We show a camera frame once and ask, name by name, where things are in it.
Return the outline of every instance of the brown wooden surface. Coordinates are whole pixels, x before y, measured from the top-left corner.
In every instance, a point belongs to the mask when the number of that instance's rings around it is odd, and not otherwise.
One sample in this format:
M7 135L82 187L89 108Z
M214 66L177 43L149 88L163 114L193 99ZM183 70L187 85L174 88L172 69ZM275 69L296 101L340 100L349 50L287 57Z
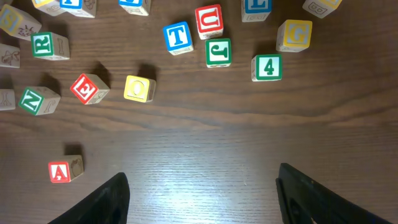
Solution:
M344 0L325 19L303 1L276 0L265 22L241 22L237 0L153 0L149 17L99 0L96 19L50 17L28 0L15 7L67 36L71 60L32 57L0 68L0 85L59 92L54 114L0 113L0 223L47 223L117 172L131 185L129 223L282 223L275 178L288 162L359 206L398 222L398 5ZM194 10L220 3L233 64L208 69ZM250 60L275 53L286 19L313 21L311 47L283 53L284 77L254 83ZM163 26L187 21L195 51L172 56ZM85 106L70 85L94 73L111 91ZM157 80L152 103L123 98L127 75ZM85 174L51 184L47 163L82 151Z

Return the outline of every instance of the red block face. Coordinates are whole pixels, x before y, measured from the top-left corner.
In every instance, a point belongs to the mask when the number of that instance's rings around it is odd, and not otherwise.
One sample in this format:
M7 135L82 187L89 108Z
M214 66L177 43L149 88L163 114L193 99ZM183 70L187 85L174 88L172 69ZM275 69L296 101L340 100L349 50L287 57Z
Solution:
M68 162L49 162L50 180L53 183L69 183L70 172Z
M97 93L98 88L85 74L81 74L70 87L70 91L72 91L83 104L87 104Z
M198 30L200 33L221 30L224 27L221 6L201 7L195 10L197 16Z

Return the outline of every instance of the blue block face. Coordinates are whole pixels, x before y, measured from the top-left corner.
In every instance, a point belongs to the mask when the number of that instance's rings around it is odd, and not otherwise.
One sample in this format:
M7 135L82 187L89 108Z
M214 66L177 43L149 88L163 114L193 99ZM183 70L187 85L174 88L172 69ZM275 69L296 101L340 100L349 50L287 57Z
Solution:
M119 0L121 6L141 7L142 0Z
M244 10L248 14L271 12L272 0L244 0Z
M163 27L164 39L168 51L178 50L192 45L191 34L187 22Z
M82 9L83 0L60 0L60 7L64 9Z

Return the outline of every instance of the wooden block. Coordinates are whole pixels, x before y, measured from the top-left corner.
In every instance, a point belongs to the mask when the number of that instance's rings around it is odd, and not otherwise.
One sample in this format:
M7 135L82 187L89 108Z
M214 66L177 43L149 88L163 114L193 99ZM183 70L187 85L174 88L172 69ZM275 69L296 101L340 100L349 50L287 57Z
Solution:
M60 0L61 9L78 17L95 18L98 0Z
M172 55L184 54L193 50L191 33L187 22L163 27L167 50Z
M342 0L306 0L303 9L323 19L338 8Z
M241 0L242 22L265 21L272 10L272 0Z
M15 109L14 90L0 90L0 111Z
M50 16L58 16L66 12L61 9L59 0L32 0L36 9Z
M99 103L109 92L109 87L97 75L81 74L70 91L84 105Z
M154 99L155 89L155 80L129 75L124 88L124 98L141 103L151 102Z
M231 63L231 39L206 40L206 64L208 68L228 67Z
M30 40L42 25L28 13L5 4L0 11L0 28L13 37Z
M251 80L254 82L282 79L282 56L280 54L257 55L251 60Z
M55 112L61 96L47 87L28 86L19 101L19 106L33 115L52 114Z
M62 156L57 161L49 162L52 183L69 183L84 172L81 155Z
M119 5L130 14L149 16L150 0L119 0Z
M33 57L46 60L68 60L69 41L66 37L51 32L32 34Z
M278 29L276 50L301 52L310 47L311 21L286 20Z
M11 5L12 0L0 0L0 9L2 8L3 5L8 4Z
M199 37L201 40L207 40L223 35L224 24L221 13L221 6L200 7L195 10Z
M19 68L19 48L0 44L0 67Z

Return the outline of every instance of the green block face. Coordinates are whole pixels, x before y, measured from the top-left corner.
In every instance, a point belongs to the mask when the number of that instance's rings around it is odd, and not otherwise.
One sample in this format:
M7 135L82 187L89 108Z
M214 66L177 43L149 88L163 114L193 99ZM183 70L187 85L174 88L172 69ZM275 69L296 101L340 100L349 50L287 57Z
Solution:
M208 68L228 67L231 63L231 39L206 40L206 64Z
M50 32L32 34L30 36L30 40L32 42L33 57L45 57L54 55L52 34Z
M257 55L256 57L257 80L275 81L282 79L282 56Z
M30 88L26 88L24 94L21 96L21 100L19 101L19 106L29 113L36 115L37 112L39 112L43 101L44 97L42 95Z

